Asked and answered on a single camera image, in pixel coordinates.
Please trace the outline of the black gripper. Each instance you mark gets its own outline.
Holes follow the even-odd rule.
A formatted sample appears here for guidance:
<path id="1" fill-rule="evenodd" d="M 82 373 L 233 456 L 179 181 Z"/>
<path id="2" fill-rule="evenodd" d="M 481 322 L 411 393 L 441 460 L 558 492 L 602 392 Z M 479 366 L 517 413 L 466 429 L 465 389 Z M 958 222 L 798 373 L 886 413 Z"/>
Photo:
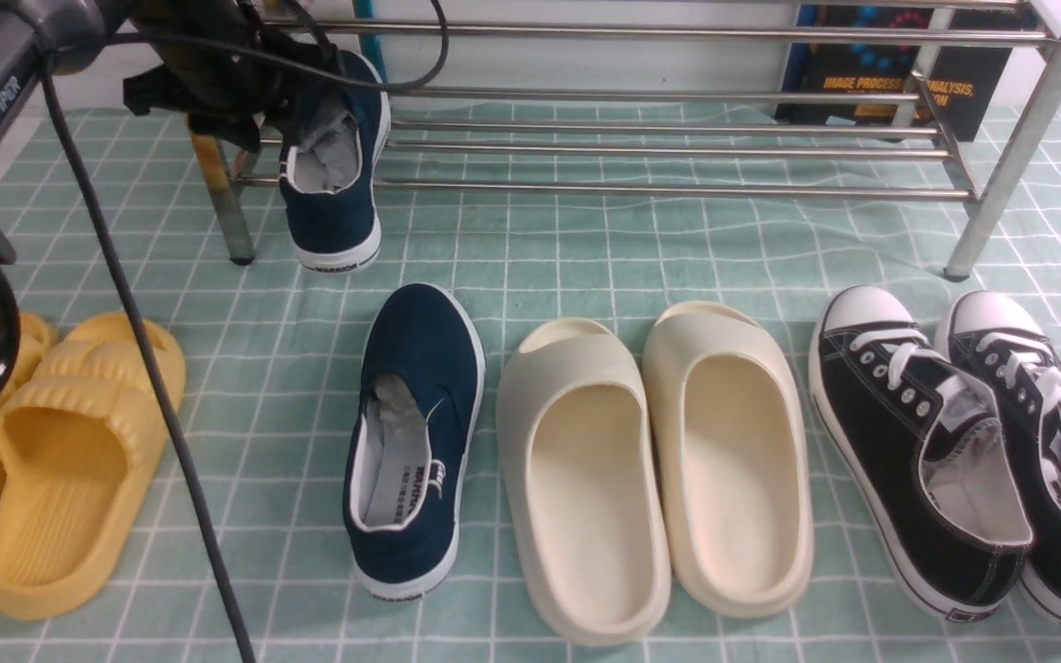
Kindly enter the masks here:
<path id="1" fill-rule="evenodd" d="M 274 66 L 260 53 L 328 73 L 342 73 L 338 49 L 298 1 L 286 1 L 315 41 L 295 41 L 262 20 L 251 1 L 139 1 L 132 25 L 147 38 L 161 65 L 123 80 L 122 101 L 134 116 L 185 114 L 193 134 L 248 152 L 261 150 L 260 119 L 296 129 L 307 78 Z"/>

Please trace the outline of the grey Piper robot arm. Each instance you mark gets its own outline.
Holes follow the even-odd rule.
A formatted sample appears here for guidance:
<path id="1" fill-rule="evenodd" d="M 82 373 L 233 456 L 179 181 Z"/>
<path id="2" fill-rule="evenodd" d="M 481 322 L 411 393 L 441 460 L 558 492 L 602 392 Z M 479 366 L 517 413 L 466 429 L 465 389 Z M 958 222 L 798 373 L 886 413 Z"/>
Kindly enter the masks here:
<path id="1" fill-rule="evenodd" d="M 250 1 L 0 1 L 0 142 L 46 76 L 85 70 L 107 46 L 147 43 L 159 67 L 123 83 L 135 114 L 189 114 L 206 134 L 251 145 L 251 123 L 286 124 L 307 81 L 332 81 L 336 47 L 269 27 Z M 0 395 L 21 341 L 4 267 L 16 251 L 0 229 Z"/>

